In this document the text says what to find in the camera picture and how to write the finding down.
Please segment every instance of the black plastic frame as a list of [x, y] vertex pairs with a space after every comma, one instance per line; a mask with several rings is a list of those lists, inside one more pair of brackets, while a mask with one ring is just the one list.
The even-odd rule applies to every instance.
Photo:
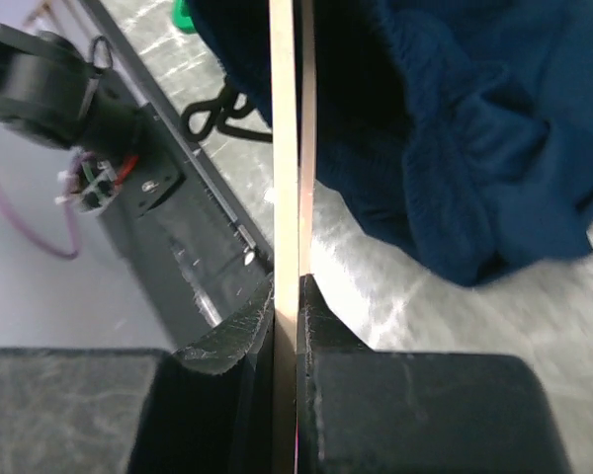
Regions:
[[[234, 312], [238, 309], [235, 306], [250, 296], [247, 293], [252, 293], [252, 288], [261, 283], [263, 277], [272, 271], [272, 247], [205, 151], [199, 144], [185, 140], [180, 131], [178, 113], [106, 8], [99, 0], [78, 0], [78, 3], [94, 26], [107, 38], [125, 73], [154, 108], [158, 120], [167, 125], [166, 128], [170, 132], [170, 138], [167, 139], [169, 147], [177, 148], [177, 152], [171, 153], [176, 166], [189, 180], [198, 178], [202, 180], [206, 185], [205, 189], [214, 198], [212, 205], [219, 207], [225, 216], [224, 222], [228, 225], [230, 221], [230, 225], [238, 231], [238, 238], [243, 241], [244, 247], [246, 243], [253, 244], [255, 247], [259, 257], [255, 265], [262, 266], [263, 269], [253, 273], [253, 280], [240, 281], [242, 280], [241, 269], [227, 270], [232, 275], [226, 276], [221, 283], [232, 288], [232, 292], [237, 294], [241, 293], [242, 287], [244, 288], [244, 292], [237, 300], [223, 301], [221, 304], [222, 308], [229, 308]], [[121, 197], [118, 200], [120, 202], [117, 205], [110, 206], [102, 214], [101, 221], [111, 240], [130, 262], [174, 347], [184, 347], [206, 334], [211, 329], [211, 325], [194, 304], [197, 295], [189, 282], [184, 281], [180, 269], [172, 259], [171, 248], [163, 245], [162, 229], [156, 225], [158, 219], [151, 219], [148, 214], [136, 218], [126, 206], [123, 206], [126, 199]], [[198, 212], [206, 211], [191, 206], [188, 213], [180, 215], [181, 218], [188, 220], [188, 225], [191, 226], [195, 220], [202, 220]], [[211, 239], [210, 229], [198, 228], [195, 232], [205, 233], [206, 235], [201, 237]], [[221, 252], [222, 249], [215, 248], [213, 259], [218, 260]], [[211, 255], [204, 255], [204, 257], [212, 258]]]

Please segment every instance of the floor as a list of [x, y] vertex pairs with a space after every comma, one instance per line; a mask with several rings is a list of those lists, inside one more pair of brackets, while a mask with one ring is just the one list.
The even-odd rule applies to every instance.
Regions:
[[[172, 27], [171, 0], [102, 1], [179, 110], [214, 97], [219, 66], [198, 37]], [[3, 0], [0, 15], [16, 2], [22, 0]], [[261, 126], [258, 120], [255, 126]], [[270, 146], [216, 134], [206, 149], [272, 241]], [[39, 159], [29, 160], [36, 153]], [[0, 131], [0, 156], [22, 212], [44, 219], [40, 228], [63, 238], [59, 214], [47, 204], [56, 189], [50, 180], [66, 155], [53, 156]], [[15, 179], [33, 173], [35, 187]], [[87, 220], [83, 227], [82, 259], [63, 264], [37, 254], [0, 219], [0, 345], [31, 345], [36, 337], [48, 345], [166, 345], [101, 230]], [[366, 237], [340, 198], [323, 188], [316, 191], [315, 234], [318, 283], [331, 308], [371, 347], [522, 357], [550, 395], [575, 472], [593, 474], [593, 258], [572, 266], [543, 264], [483, 290], [463, 290]]]
[[[35, 0], [0, 1], [0, 22], [19, 27]], [[34, 146], [0, 126], [0, 179], [13, 205], [47, 240], [68, 247], [53, 199], [69, 153]], [[0, 347], [159, 347], [170, 344], [125, 262], [97, 221], [80, 218], [74, 262], [50, 257], [0, 215]]]

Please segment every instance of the green wire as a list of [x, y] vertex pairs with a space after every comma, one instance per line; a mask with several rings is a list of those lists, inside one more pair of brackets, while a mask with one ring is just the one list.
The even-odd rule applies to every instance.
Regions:
[[90, 164], [87, 162], [83, 162], [81, 164], [81, 168], [83, 169], [83, 174], [88, 180], [88, 184], [92, 184], [95, 182], [95, 175], [92, 174], [92, 169], [90, 168]]

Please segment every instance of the pink cable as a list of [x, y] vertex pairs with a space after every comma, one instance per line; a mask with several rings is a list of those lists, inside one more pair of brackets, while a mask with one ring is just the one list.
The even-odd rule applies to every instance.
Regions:
[[[90, 154], [82, 153], [75, 157], [70, 165], [70, 173], [74, 173], [77, 170], [77, 167], [81, 166], [81, 163], [91, 158], [91, 156], [92, 155]], [[64, 189], [65, 196], [68, 196], [69, 194], [69, 186], [70, 184], [67, 183], [66, 188]], [[63, 206], [68, 224], [68, 234], [70, 235], [70, 242], [72, 245], [71, 251], [59, 249], [38, 235], [38, 233], [33, 230], [22, 217], [20, 217], [13, 205], [9, 202], [9, 199], [6, 197], [2, 186], [0, 185], [0, 213], [7, 219], [7, 221], [39, 249], [62, 260], [74, 260], [79, 256], [79, 252], [81, 250], [81, 238], [79, 235], [77, 218], [72, 207], [70, 206], [70, 202], [65, 202]]]

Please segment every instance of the green object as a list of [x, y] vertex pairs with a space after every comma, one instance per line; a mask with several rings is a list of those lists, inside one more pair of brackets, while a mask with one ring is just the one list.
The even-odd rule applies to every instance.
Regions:
[[95, 175], [92, 174], [92, 168], [90, 168], [90, 163], [83, 162], [81, 164], [81, 168], [83, 169], [83, 174], [88, 180], [88, 184], [92, 185], [95, 182]]
[[196, 32], [194, 21], [191, 19], [191, 13], [185, 0], [174, 0], [174, 12], [171, 20], [182, 33], [190, 35]]

